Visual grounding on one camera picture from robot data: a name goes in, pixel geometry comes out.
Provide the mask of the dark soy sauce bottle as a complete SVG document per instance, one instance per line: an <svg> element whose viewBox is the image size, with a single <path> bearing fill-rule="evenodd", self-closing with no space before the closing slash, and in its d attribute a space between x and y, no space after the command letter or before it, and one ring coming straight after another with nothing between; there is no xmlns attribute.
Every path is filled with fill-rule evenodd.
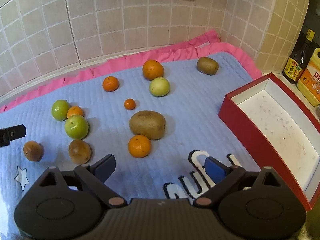
<svg viewBox="0 0 320 240"><path fill-rule="evenodd" d="M313 40L315 32L308 29L303 46L296 52L292 52L282 71L283 76L292 84L296 84L307 65L307 52Z"/></svg>

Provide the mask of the small kiwi at back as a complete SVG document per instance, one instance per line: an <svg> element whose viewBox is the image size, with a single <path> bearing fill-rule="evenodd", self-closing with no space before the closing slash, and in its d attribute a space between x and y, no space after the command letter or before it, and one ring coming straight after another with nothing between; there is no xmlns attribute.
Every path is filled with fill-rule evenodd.
<svg viewBox="0 0 320 240"><path fill-rule="evenodd" d="M215 75L218 69L219 64L209 57L201 57L197 61L197 70L204 74Z"/></svg>

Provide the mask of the yellow detergent jug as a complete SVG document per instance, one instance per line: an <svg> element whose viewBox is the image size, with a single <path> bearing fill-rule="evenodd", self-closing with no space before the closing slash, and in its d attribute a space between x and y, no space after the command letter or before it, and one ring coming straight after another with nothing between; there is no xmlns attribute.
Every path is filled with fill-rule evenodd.
<svg viewBox="0 0 320 240"><path fill-rule="evenodd" d="M297 88L305 96L313 107L317 107L320 101L320 48L316 48L310 57L310 61L298 80Z"/></svg>

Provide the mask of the tiny orange tangerine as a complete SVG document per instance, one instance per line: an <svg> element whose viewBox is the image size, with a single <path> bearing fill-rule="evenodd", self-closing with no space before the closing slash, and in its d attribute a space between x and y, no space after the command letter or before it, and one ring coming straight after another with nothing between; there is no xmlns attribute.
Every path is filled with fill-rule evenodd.
<svg viewBox="0 0 320 240"><path fill-rule="evenodd" d="M127 110L129 110L129 111L135 109L135 107L136 107L136 102L135 102L135 100L133 100L133 99L126 99L126 100L124 101L124 107L125 107L125 109L127 109Z"/></svg>

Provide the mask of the pale green apple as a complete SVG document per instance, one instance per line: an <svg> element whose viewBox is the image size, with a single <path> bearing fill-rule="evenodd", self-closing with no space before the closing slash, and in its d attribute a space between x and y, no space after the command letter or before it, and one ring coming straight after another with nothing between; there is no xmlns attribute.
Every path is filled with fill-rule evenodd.
<svg viewBox="0 0 320 240"><path fill-rule="evenodd" d="M170 92L170 83L164 77L157 77L151 81L149 91L156 97L165 96Z"/></svg>

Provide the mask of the large green apple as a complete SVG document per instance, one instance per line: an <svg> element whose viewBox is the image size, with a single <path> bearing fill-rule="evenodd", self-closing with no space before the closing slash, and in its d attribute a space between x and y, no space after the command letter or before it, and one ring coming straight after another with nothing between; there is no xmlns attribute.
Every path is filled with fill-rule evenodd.
<svg viewBox="0 0 320 240"><path fill-rule="evenodd" d="M81 115L73 115L66 120L65 132L72 139L84 139L89 131L87 120Z"/></svg>

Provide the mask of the medium orange tangerine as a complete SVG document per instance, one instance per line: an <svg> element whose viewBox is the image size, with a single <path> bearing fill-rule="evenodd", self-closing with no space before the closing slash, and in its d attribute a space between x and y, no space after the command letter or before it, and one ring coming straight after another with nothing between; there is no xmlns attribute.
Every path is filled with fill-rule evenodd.
<svg viewBox="0 0 320 240"><path fill-rule="evenodd" d="M119 80L114 76L108 76L103 80L103 89L106 92L113 92L119 87Z"/></svg>

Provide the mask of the large orange at back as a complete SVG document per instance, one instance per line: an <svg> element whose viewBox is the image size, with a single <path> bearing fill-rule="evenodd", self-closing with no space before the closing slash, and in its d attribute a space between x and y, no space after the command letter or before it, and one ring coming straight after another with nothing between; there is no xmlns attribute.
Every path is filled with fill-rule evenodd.
<svg viewBox="0 0 320 240"><path fill-rule="evenodd" d="M163 77L164 75L164 68L161 63L156 60L148 60L142 66L143 76L152 81L155 78Z"/></svg>

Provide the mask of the blue quilted mat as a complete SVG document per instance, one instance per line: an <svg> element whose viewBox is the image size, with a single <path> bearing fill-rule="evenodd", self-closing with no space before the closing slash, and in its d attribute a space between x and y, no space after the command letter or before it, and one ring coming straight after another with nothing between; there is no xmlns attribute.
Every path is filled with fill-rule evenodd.
<svg viewBox="0 0 320 240"><path fill-rule="evenodd" d="M92 149L89 163L114 155L116 170L106 183L127 200L198 197L213 186L204 172L208 155L229 165L227 156L232 154L246 170L257 171L253 158L218 116L225 95L252 78L229 53L215 53L211 58L219 64L213 76L199 72L195 59L165 63L170 92L163 97L149 92L149 81L136 67L114 73L120 82L114 92L104 91L103 77L97 77L1 113L1 128L24 125L27 130L25 137L1 148L1 239L20 239L15 207L46 168L75 168L68 154L71 138L65 123L51 114L56 100L84 109L89 124L85 142ZM128 152L133 111L124 108L124 101L129 98L136 101L136 111L155 111L166 120L164 136L152 142L151 153L145 158L134 158ZM31 140L43 148L39 161L24 156L23 146Z"/></svg>

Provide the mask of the front orange tangerine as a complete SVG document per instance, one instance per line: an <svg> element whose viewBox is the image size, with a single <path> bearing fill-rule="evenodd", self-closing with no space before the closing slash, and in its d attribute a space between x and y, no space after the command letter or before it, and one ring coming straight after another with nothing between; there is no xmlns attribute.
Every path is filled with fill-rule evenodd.
<svg viewBox="0 0 320 240"><path fill-rule="evenodd" d="M135 135L128 142L128 151L134 158L144 158L151 152L151 141L144 135Z"/></svg>

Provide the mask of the red cardboard box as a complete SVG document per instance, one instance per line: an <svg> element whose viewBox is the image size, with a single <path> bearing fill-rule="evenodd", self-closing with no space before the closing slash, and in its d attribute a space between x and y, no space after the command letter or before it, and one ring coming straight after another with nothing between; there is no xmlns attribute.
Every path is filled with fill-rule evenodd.
<svg viewBox="0 0 320 240"><path fill-rule="evenodd" d="M319 198L319 121L270 73L225 95L219 118L259 167L273 167L309 211Z"/></svg>

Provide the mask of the large brown kiwi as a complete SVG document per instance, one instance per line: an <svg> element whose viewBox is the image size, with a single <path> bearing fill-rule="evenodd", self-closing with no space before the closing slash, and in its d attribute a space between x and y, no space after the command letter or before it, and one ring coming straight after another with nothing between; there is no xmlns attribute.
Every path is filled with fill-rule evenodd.
<svg viewBox="0 0 320 240"><path fill-rule="evenodd" d="M131 132L144 135L150 140L161 139L165 134L166 120L155 111L138 111L129 120Z"/></svg>

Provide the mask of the orange behind green apples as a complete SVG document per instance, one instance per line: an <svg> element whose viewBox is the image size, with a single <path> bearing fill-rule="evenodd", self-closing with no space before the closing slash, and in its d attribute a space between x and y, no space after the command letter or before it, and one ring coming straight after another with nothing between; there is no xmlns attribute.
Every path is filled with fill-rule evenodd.
<svg viewBox="0 0 320 240"><path fill-rule="evenodd" d="M80 115L84 116L84 111L79 106L73 106L67 111L67 118L69 119L71 116Z"/></svg>

